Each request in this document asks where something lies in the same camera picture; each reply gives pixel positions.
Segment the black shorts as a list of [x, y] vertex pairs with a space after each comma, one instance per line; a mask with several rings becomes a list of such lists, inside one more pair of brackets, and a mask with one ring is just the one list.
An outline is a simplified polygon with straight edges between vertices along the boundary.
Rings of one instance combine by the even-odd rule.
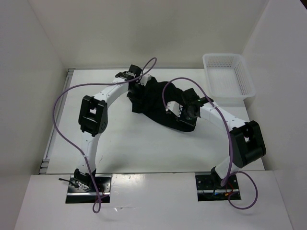
[[132, 102], [132, 112], [144, 114], [149, 119], [182, 132], [192, 132], [195, 127], [177, 121], [177, 117], [172, 113], [167, 113], [163, 101], [176, 101], [183, 105], [183, 90], [166, 81], [158, 82], [155, 77], [144, 86], [141, 98], [129, 98]]

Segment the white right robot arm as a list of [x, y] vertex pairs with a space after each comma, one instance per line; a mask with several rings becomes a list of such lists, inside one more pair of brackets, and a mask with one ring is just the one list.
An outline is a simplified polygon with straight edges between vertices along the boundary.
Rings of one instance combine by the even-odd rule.
[[166, 106], [177, 121], [195, 126], [197, 118], [202, 118], [227, 134], [229, 154], [211, 169], [213, 187], [222, 188], [231, 174], [266, 154], [261, 129], [256, 121], [248, 122], [232, 115], [208, 96], [200, 98], [193, 88], [184, 91], [182, 99], [182, 103], [168, 102]]

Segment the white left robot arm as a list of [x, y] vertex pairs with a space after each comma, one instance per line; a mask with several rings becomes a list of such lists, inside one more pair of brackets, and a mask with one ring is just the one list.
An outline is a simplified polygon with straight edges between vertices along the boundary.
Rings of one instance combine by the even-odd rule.
[[131, 65], [129, 70], [119, 72], [115, 76], [113, 85], [107, 86], [93, 96], [86, 95], [82, 99], [78, 123], [82, 132], [81, 150], [84, 159], [80, 160], [74, 171], [74, 180], [86, 192], [92, 191], [96, 185], [95, 158], [100, 136], [108, 124], [108, 108], [137, 83], [136, 78], [141, 74], [140, 67]]

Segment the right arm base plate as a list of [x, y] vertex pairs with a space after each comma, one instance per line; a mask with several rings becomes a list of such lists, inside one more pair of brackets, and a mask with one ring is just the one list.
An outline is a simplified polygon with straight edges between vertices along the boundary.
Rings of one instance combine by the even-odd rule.
[[241, 199], [235, 175], [230, 176], [227, 184], [223, 187], [215, 186], [209, 173], [196, 173], [195, 181], [198, 202], [224, 201], [228, 200], [229, 197], [231, 200]]

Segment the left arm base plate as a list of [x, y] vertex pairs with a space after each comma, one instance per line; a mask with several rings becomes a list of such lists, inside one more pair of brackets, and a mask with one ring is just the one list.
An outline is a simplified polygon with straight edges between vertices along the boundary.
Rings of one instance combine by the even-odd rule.
[[[101, 197], [102, 203], [110, 203], [110, 192], [112, 175], [97, 174], [95, 176], [95, 182]], [[93, 204], [98, 201], [98, 196], [95, 187], [90, 180], [90, 185], [82, 185], [81, 182], [77, 182], [73, 175], [70, 175], [68, 190], [66, 195], [66, 204]]]

